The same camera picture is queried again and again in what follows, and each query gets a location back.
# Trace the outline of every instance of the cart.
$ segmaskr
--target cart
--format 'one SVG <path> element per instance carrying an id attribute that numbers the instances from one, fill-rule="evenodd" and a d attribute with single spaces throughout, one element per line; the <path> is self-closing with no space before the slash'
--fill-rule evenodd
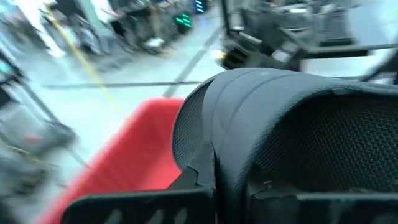
<path id="1" fill-rule="evenodd" d="M 180 174 L 170 146 L 182 101 L 160 98 L 141 104 L 37 223 L 59 224 L 65 208 L 83 195 L 167 188 Z"/>

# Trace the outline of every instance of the red plastic bin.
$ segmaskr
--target red plastic bin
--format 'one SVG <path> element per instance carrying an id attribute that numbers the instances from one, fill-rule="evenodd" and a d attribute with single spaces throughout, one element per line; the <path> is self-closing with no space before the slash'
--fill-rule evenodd
<path id="1" fill-rule="evenodd" d="M 164 189 L 180 174 L 171 153 L 171 133 L 182 99 L 145 101 L 38 224 L 59 224 L 64 209 L 87 194 Z"/>

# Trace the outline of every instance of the gray floor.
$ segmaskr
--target gray floor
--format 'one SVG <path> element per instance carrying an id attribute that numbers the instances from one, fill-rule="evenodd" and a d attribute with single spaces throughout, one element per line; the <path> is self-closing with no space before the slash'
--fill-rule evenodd
<path id="1" fill-rule="evenodd" d="M 395 0 L 374 1 L 377 4 L 380 20 L 388 38 L 394 38 L 398 25 L 398 2 Z M 212 35 L 217 35 L 221 19 L 214 10 L 195 21 L 192 32 L 172 44 L 171 56 L 161 58 L 151 55 L 131 57 L 128 64 L 121 70 L 110 70 L 100 73 L 105 84 L 120 83 L 151 83 L 195 81 L 200 82 L 222 72 L 223 69 L 214 63 L 212 50 L 218 48 L 218 42 L 204 47 Z M 205 53 L 190 73 L 184 68 L 191 58 L 200 52 Z M 373 56 L 362 58 L 322 59 L 304 62 L 305 71 L 323 76 L 346 77 L 363 75 L 365 71 L 382 60 L 388 50 L 377 50 Z M 93 84 L 93 79 L 87 75 L 76 60 L 63 58 L 54 60 L 46 55 L 35 55 L 35 60 L 23 64 L 31 78 L 34 90 L 43 98 L 53 112 L 66 125 L 75 130 L 78 135 L 73 148 L 78 155 L 88 162 L 101 149 L 106 141 L 118 131 L 126 116 L 131 114 L 143 101 L 172 93 L 174 97 L 187 96 L 196 86 L 181 85 L 177 89 L 169 86 L 152 87 L 122 87 L 109 88 L 111 96 L 121 105 L 116 109 L 100 89 L 83 89 L 81 85 Z M 59 150 L 49 156 L 48 162 L 60 167 L 57 174 L 66 184 L 82 170 L 79 164 L 67 151 Z M 62 191 L 57 187 L 57 180 L 51 180 L 49 186 L 38 194 L 38 201 L 14 202 L 20 212 L 25 213 L 24 223 L 31 223 L 40 212 L 46 210 L 52 200 Z"/>

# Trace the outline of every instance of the black floor line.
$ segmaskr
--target black floor line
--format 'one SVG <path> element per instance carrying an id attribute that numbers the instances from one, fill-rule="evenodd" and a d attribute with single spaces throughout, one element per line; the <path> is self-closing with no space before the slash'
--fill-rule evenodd
<path id="1" fill-rule="evenodd" d="M 187 81 L 187 82 L 154 82 L 154 83 L 108 83 L 102 86 L 94 83 L 71 84 L 71 85 L 43 85 L 49 90 L 87 90 L 105 88 L 131 88 L 131 87 L 152 87 L 152 86 L 178 86 L 178 85 L 198 85 L 202 81 Z"/>
<path id="2" fill-rule="evenodd" d="M 205 56 L 207 51 L 209 51 L 210 46 L 214 42 L 216 42 L 222 30 L 223 30 L 222 27 L 219 27 L 217 30 L 214 31 L 214 33 L 209 37 L 209 39 L 206 40 L 205 44 L 203 44 L 201 50 L 199 50 L 195 54 L 195 56 L 192 57 L 192 59 L 188 62 L 188 65 L 185 66 L 182 72 L 176 77 L 175 82 L 177 83 L 183 82 L 189 76 L 189 74 L 191 74 L 195 66 L 199 63 L 199 61 L 203 58 L 203 56 Z M 178 88 L 177 85 L 170 85 L 170 87 L 164 92 L 163 96 L 164 97 L 174 96 L 175 92 L 177 91 L 177 88 Z"/>

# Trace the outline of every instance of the floor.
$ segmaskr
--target floor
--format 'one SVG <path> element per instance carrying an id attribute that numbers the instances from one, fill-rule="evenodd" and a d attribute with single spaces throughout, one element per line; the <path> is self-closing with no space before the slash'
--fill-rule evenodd
<path id="1" fill-rule="evenodd" d="M 378 14 L 384 24 L 383 28 L 388 38 L 393 39 L 397 34 L 398 2 L 373 0 L 370 4 L 379 6 Z M 143 100 L 160 96 L 186 97 L 198 83 L 223 71 L 211 57 L 212 51 L 219 46 L 217 40 L 221 34 L 218 10 L 213 9 L 196 18 L 194 27 L 190 34 L 170 46 L 170 55 L 167 58 L 146 54 L 129 56 L 130 62 L 123 69 L 99 72 L 102 82 L 108 86 L 109 94 L 120 108 L 109 102 L 103 91 L 95 87 L 93 78 L 72 58 L 54 60 L 39 54 L 35 55 L 35 60 L 28 58 L 21 66 L 25 68 L 31 79 L 31 87 L 36 93 L 61 122 L 77 133 L 78 139 L 73 150 L 88 162 Z M 382 60 L 388 52 L 389 50 L 377 50 L 373 56 L 362 58 L 307 60 L 304 67 L 308 73 L 328 77 L 359 76 Z M 195 65 L 191 61 L 193 58 L 200 58 Z M 162 82 L 188 84 L 169 86 L 161 85 Z M 37 200 L 14 202 L 18 212 L 25 214 L 24 223 L 32 223 L 63 190 L 59 187 L 60 181 L 68 185 L 83 168 L 65 150 L 49 155 L 47 161 L 59 166 L 54 174 L 58 178 L 51 180 L 39 192 Z"/>

